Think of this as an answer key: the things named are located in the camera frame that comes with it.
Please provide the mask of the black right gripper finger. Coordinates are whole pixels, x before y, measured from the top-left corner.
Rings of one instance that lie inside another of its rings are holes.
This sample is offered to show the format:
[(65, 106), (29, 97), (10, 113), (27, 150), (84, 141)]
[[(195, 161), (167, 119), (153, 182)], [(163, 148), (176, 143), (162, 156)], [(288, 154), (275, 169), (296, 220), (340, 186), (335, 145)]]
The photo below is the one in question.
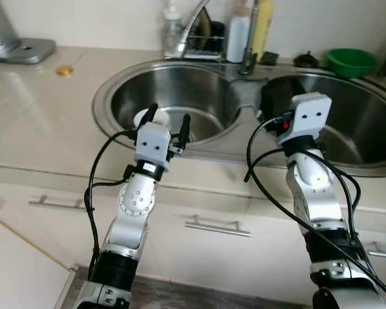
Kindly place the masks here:
[(287, 111), (287, 81), (270, 80), (262, 87), (262, 121), (272, 120)]

